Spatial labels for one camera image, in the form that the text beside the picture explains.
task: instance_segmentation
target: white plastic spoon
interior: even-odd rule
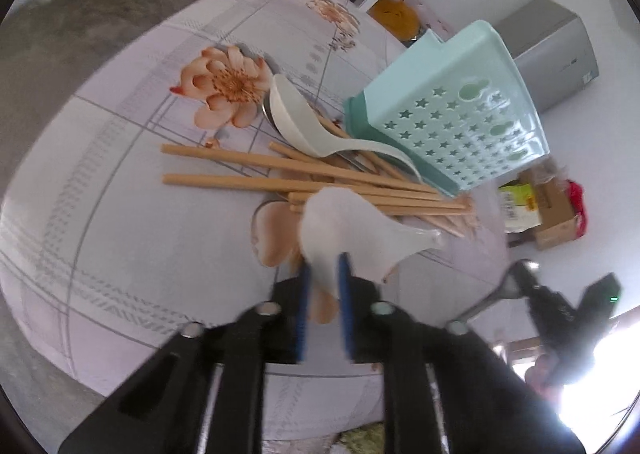
[[[367,139],[346,139],[331,134],[318,121],[314,110],[296,87],[282,74],[273,77],[269,95],[271,117],[278,131],[293,147],[308,156],[324,158],[348,150],[369,150],[405,163],[422,182],[414,162],[401,150]]]
[[[335,297],[342,253],[350,255],[353,275],[382,283],[402,259],[444,245],[441,231],[402,225],[353,191],[337,187],[324,188],[308,199],[299,241],[314,281]]]

